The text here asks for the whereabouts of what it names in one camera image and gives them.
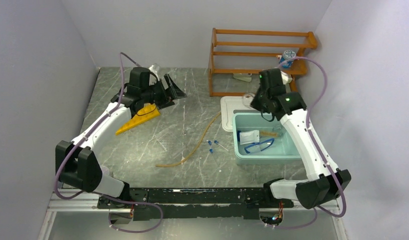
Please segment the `clear glass watch plate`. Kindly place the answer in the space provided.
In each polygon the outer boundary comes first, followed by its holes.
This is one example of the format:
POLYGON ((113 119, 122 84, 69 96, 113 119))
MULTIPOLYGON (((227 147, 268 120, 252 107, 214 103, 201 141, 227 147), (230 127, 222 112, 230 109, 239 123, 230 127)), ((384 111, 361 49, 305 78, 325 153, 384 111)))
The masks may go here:
POLYGON ((246 93, 242 96, 241 101, 244 106, 250 107, 254 98, 255 98, 254 93, 246 93))

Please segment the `metal crucible tongs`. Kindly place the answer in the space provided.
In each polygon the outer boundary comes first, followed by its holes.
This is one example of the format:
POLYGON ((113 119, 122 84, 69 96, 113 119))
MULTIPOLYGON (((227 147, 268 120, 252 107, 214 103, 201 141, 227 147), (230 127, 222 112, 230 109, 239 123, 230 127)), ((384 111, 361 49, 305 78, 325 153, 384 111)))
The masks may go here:
POLYGON ((279 124, 272 128, 272 132, 275 137, 282 137, 286 133, 286 130, 282 125, 279 124))

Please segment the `tan bristle tube brush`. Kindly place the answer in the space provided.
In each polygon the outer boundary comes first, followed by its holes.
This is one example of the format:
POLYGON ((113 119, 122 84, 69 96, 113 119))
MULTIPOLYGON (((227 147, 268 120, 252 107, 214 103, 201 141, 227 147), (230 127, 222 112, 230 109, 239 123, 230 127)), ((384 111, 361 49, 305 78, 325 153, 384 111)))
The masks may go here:
POLYGON ((280 135, 280 134, 277 133, 277 132, 271 132, 271 131, 260 131, 259 134, 260 134, 261 136, 271 137, 271 138, 277 138, 277 137, 279 137, 279 135, 280 135))

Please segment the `tan rubber tubing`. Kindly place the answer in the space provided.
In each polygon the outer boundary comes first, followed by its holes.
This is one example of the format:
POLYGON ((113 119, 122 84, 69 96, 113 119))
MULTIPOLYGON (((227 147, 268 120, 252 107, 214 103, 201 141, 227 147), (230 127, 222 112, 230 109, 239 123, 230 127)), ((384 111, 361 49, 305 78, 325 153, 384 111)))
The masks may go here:
POLYGON ((219 118, 222 115, 222 112, 219 111, 212 119, 211 121, 208 123, 208 125, 206 126, 206 128, 204 129, 204 131, 202 132, 197 144, 195 145, 195 147, 192 149, 192 151, 185 157, 183 157, 180 161, 175 162, 175 163, 171 163, 171 164, 155 164, 154 166, 156 168, 174 168, 180 165, 183 165, 200 147, 200 145, 202 144, 202 141, 204 140, 207 132, 209 131, 209 128, 212 126, 212 124, 217 120, 217 118, 219 118))

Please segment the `white plastic zip bag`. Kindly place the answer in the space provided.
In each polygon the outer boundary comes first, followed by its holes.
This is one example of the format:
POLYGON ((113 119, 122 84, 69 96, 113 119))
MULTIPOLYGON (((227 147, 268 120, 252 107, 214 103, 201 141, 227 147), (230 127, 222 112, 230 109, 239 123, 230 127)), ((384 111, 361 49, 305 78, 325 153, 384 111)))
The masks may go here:
POLYGON ((241 145, 258 143, 260 140, 259 130, 241 131, 241 145))

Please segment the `blue base graduated cylinder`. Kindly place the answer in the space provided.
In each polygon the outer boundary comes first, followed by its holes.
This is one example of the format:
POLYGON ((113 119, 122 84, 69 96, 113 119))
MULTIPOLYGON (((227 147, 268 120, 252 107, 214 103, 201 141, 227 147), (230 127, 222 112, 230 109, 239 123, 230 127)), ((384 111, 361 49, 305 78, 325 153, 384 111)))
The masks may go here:
POLYGON ((241 143, 241 132, 242 132, 241 130, 236 131, 236 136, 237 136, 237 142, 238 143, 241 143))

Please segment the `blue safety glasses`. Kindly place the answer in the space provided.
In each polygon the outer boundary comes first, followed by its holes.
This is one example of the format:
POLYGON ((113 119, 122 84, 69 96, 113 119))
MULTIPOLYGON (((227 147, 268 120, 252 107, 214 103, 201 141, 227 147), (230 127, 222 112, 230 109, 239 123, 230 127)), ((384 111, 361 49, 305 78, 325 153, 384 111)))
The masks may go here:
POLYGON ((249 144, 244 147, 246 154, 256 154, 270 148, 275 142, 274 138, 264 139, 263 141, 249 144))

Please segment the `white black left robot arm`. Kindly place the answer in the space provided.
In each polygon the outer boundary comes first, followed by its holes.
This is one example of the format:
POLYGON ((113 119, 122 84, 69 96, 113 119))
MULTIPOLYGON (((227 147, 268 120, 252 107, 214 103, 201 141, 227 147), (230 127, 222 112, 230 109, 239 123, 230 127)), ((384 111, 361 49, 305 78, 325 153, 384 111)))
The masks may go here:
POLYGON ((83 133, 71 141, 62 140, 55 148, 54 192, 61 199, 58 184, 75 187, 81 192, 105 195, 118 208, 131 201, 130 185, 103 173, 96 154, 107 140, 144 108, 145 104, 163 109, 174 101, 186 98, 183 92, 165 74, 159 78, 153 67, 134 67, 129 81, 123 82, 105 111, 83 133))

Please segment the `small white box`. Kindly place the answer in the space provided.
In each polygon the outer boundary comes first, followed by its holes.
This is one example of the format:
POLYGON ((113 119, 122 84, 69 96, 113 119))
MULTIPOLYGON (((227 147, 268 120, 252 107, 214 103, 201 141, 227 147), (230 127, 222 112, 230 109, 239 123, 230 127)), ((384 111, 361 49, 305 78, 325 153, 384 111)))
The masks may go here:
POLYGON ((293 80, 291 75, 284 73, 281 74, 281 79, 284 85, 289 84, 293 80))

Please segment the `yellow test tube rack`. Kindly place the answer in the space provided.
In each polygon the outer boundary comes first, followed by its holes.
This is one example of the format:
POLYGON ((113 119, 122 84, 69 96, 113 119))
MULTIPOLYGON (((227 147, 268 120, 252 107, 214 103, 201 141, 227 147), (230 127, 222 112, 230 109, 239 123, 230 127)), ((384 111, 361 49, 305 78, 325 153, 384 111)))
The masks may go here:
POLYGON ((160 116, 160 112, 156 104, 147 104, 142 109, 140 109, 128 122, 121 126, 115 135, 120 135, 134 127, 137 127, 151 119, 160 116))

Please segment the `orange wooden shelf rack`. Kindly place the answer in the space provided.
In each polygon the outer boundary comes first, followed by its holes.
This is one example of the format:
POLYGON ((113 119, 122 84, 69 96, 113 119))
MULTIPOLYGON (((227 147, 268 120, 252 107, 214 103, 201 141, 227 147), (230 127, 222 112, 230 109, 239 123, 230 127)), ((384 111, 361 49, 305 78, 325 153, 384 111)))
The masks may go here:
POLYGON ((313 32, 212 29, 207 68, 210 97, 242 96, 246 89, 222 89, 214 85, 214 75, 258 74, 275 68, 286 50, 305 56, 316 50, 319 42, 313 32))

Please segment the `blue white labelled jar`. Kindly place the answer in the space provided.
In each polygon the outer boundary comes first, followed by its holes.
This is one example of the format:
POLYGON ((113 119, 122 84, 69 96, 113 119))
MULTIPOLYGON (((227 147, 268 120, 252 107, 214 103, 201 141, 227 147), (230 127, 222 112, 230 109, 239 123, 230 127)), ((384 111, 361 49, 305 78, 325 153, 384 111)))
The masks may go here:
POLYGON ((297 56, 296 52, 293 50, 285 50, 282 55, 281 58, 279 60, 279 64, 282 68, 285 69, 289 69, 293 62, 294 62, 294 58, 297 56))

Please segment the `clear glass beaker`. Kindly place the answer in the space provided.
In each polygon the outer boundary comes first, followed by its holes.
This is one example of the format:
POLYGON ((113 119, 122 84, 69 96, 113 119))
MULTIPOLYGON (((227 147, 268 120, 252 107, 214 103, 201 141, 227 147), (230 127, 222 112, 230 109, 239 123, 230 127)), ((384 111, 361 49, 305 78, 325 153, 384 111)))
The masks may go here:
POLYGON ((112 174, 110 169, 106 166, 101 166, 101 171, 106 176, 110 176, 112 174))

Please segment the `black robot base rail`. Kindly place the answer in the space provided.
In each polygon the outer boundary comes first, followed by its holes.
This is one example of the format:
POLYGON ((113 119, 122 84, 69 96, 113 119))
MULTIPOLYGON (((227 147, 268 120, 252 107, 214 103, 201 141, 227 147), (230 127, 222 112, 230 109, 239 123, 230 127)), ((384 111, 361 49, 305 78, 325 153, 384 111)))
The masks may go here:
POLYGON ((131 188, 130 196, 135 204, 101 196, 97 208, 114 213, 133 211, 133 221, 148 221, 231 217, 258 220, 264 209, 294 207, 291 200, 276 199, 263 187, 131 188))

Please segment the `aluminium extrusion frame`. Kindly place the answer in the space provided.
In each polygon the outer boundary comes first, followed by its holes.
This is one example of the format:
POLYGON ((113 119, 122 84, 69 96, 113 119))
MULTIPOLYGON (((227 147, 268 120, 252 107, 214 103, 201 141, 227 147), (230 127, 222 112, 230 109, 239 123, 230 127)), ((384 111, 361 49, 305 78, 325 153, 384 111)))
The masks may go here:
POLYGON ((99 197, 82 193, 71 199, 52 194, 38 235, 39 240, 96 240, 107 227, 107 211, 97 208, 99 197))

